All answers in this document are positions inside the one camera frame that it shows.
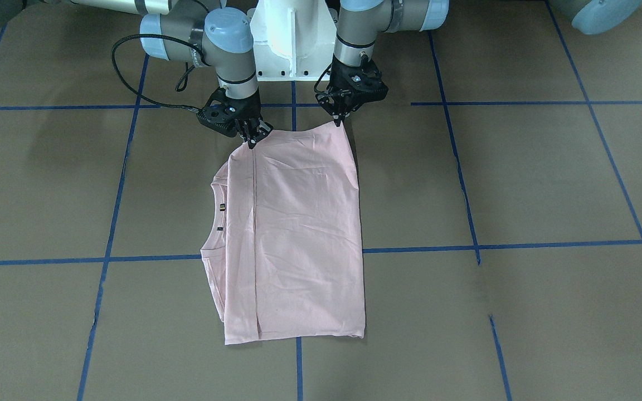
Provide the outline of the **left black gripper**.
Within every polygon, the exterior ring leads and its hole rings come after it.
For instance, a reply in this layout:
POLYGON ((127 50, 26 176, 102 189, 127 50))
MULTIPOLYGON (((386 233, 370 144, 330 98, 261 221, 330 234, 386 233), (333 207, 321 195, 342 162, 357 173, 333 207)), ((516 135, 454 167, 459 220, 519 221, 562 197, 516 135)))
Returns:
POLYGON ((333 58, 323 75, 327 73, 328 86, 323 91, 319 90, 322 80, 319 78, 314 84, 314 96, 319 106, 332 117, 336 127, 340 127, 346 117, 360 106, 385 99, 389 91, 377 64, 368 56, 360 58, 359 66, 348 66, 333 58))

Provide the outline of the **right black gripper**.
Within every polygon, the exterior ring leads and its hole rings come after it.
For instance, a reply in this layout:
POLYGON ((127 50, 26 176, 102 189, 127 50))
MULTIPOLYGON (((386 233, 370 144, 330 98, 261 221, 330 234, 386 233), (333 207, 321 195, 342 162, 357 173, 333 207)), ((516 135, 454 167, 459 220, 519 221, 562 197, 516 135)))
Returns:
POLYGON ((233 99, 218 88, 197 112, 197 117, 202 125, 219 134, 230 138, 238 135, 250 149, 274 130, 273 125, 262 118, 259 91, 244 99, 233 99))

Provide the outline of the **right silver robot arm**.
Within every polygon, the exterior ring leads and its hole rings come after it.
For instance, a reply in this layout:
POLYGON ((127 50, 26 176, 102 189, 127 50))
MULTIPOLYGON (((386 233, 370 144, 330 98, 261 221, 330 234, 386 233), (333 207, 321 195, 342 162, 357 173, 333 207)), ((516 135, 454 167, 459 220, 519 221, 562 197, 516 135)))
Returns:
POLYGON ((249 148, 273 131, 261 114, 253 37, 242 10, 224 1, 84 1, 82 5, 141 16, 138 33, 120 38, 110 51, 118 79, 138 98, 194 113, 204 127, 230 138, 238 136, 249 148), (118 48, 135 40, 150 57, 185 63, 177 91, 185 88, 194 69, 202 67, 214 69, 217 88, 199 107, 148 98, 123 78, 116 59, 118 48))

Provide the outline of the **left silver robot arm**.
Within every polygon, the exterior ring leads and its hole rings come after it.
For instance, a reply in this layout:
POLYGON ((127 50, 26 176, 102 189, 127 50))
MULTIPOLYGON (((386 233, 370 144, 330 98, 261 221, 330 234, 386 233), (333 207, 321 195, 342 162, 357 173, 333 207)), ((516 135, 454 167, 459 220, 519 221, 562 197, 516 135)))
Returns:
MULTIPOLYGON (((444 24, 449 1, 341 1, 325 89, 314 96, 336 125, 368 102, 382 101, 389 88, 373 59, 380 33, 431 31, 444 24)), ((601 34, 625 21, 639 1, 550 1, 576 30, 601 34)))

